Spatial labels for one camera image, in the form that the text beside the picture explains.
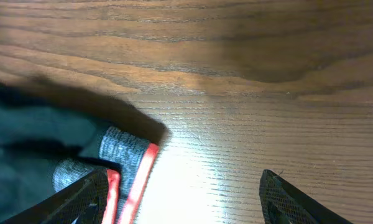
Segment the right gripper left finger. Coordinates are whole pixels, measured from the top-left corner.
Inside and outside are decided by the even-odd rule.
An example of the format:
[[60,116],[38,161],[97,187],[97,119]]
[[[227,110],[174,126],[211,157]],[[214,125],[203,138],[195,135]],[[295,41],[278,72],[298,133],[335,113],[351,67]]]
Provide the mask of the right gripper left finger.
[[4,224],[99,224],[104,219],[109,190],[105,169],[77,180],[37,205],[3,221]]

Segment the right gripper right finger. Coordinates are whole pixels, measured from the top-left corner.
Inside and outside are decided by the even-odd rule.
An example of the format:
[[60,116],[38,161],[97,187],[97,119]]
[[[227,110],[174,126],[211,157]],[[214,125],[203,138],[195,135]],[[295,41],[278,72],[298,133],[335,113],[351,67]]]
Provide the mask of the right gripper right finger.
[[268,169],[259,197],[266,224],[352,224]]

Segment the black leggings with red waistband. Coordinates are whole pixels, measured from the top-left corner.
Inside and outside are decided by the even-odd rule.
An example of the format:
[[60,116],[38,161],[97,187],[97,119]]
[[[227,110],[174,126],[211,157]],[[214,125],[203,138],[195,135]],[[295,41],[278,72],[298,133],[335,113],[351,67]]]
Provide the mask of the black leggings with red waistband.
[[105,169],[101,223],[132,223],[165,126],[122,100],[39,80],[0,83],[0,223]]

